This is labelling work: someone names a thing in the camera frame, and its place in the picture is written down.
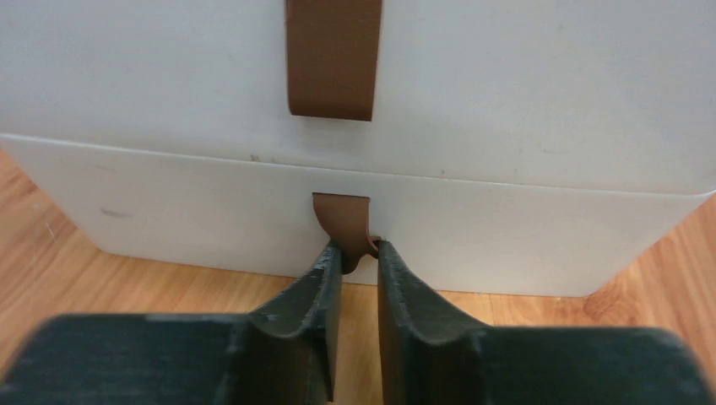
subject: black plastic part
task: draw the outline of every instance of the black plastic part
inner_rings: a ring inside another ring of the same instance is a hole
[[[488,327],[379,246],[384,403],[714,404],[689,349],[669,332]]]
[[[341,252],[248,314],[69,315],[29,340],[0,404],[324,404],[333,400]]]

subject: brown ribbon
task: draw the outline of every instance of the brown ribbon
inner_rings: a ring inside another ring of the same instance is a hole
[[[364,255],[378,256],[380,240],[368,230],[368,197],[313,193],[318,223],[344,253],[343,274],[353,272]]]
[[[370,121],[382,0],[286,0],[289,110]]]

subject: curled brown tab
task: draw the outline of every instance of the curled brown tab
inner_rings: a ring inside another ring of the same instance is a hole
[[[382,0],[286,0],[286,71],[295,116],[370,121]]]
[[[318,223],[344,253],[343,274],[353,272],[363,255],[377,257],[373,243],[380,238],[368,230],[368,197],[313,193]]]

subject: wooden surface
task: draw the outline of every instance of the wooden surface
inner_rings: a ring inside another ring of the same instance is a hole
[[[290,282],[101,252],[0,150],[0,375],[53,314],[249,311]],[[337,403],[379,404],[376,288],[343,291]],[[666,327],[689,342],[714,381],[716,199],[588,298],[444,295],[496,325]]]

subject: white box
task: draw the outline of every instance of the white box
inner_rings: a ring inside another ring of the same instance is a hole
[[[296,276],[355,194],[492,293],[590,294],[716,189],[708,0],[386,0],[372,122],[289,113],[283,7],[4,1],[0,143],[105,251]]]

